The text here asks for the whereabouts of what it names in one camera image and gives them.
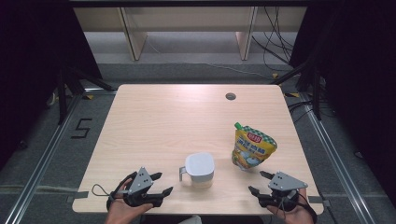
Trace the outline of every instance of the snack bag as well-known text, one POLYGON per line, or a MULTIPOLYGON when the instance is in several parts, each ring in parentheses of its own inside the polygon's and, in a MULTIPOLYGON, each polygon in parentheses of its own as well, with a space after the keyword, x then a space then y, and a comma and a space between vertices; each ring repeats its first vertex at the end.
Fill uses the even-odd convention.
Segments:
POLYGON ((235 147, 233 149, 233 164, 241 170, 255 167, 268 159, 277 148, 276 141, 249 126, 243 127, 235 123, 235 147))

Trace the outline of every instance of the human hand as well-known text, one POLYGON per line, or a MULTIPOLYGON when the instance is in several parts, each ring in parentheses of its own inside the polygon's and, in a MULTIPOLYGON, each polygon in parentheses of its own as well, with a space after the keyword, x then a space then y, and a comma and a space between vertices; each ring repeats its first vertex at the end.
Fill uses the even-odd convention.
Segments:
MULTIPOLYGON (((120 189, 125 189, 131 181, 132 179, 127 180, 120 189)), ((131 207, 123 199, 115 199, 108 209, 106 224, 129 224, 133 219, 147 212, 152 207, 152 203, 131 207)))
MULTIPOLYGON (((300 196, 298 203, 308 204, 306 199, 306 189, 299 189, 300 196)), ((297 205, 289 212, 283 212, 278 207, 268 205, 267 209, 279 218, 285 220, 287 224, 313 224, 314 220, 309 212, 303 207, 297 205)))

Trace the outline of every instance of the white mug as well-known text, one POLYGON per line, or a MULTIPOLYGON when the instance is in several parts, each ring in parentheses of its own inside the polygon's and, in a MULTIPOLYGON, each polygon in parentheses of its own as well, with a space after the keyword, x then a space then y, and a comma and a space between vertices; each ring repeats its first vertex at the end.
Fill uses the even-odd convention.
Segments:
POLYGON ((179 168, 179 181, 183 174, 189 174, 191 184, 196 189, 207 189, 212 186, 215 163, 210 153, 200 152, 186 158, 185 166, 179 168))

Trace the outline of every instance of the floor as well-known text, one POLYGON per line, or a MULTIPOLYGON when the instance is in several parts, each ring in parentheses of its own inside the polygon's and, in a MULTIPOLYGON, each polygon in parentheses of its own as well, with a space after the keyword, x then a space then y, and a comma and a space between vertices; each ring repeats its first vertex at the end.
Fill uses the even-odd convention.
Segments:
MULTIPOLYGON (((241 61, 232 33, 149 33, 137 62, 130 60, 122 33, 87 33, 86 36, 104 81, 115 87, 122 83, 269 84, 274 76, 282 76, 291 69, 268 51, 264 54, 256 42, 252 42, 248 60, 241 61)), ((254 36, 266 45, 263 33, 254 36)), ((296 34, 282 36, 292 44, 296 34)), ((272 44, 268 48, 280 54, 283 60, 288 59, 282 48, 272 44)), ((326 95, 321 97, 322 121, 318 121, 309 111, 309 105, 300 105, 301 101, 309 100, 309 91, 295 97, 297 80, 298 76, 291 78, 281 89, 286 94, 287 104, 297 105, 290 107, 290 115, 326 202, 318 223, 393 223, 395 208, 364 159, 354 154, 356 148, 338 122, 336 111, 326 101, 326 95)), ((58 126, 59 107, 54 100, 25 139, 28 148, 16 151, 0 172, 1 223, 15 211, 14 204, 23 200, 27 203, 20 210, 17 222, 104 222, 106 214, 77 214, 72 210, 73 198, 115 95, 92 91, 97 87, 88 82, 84 82, 84 86, 91 92, 87 93, 89 96, 69 99, 70 117, 64 126, 58 126), (81 131, 76 130, 81 119, 90 119, 81 123, 90 128, 89 133, 86 138, 73 138, 81 135, 81 131)), ((178 223, 185 218, 144 216, 140 221, 178 223)), ((282 223, 275 217, 203 216, 202 220, 205 224, 282 223)))

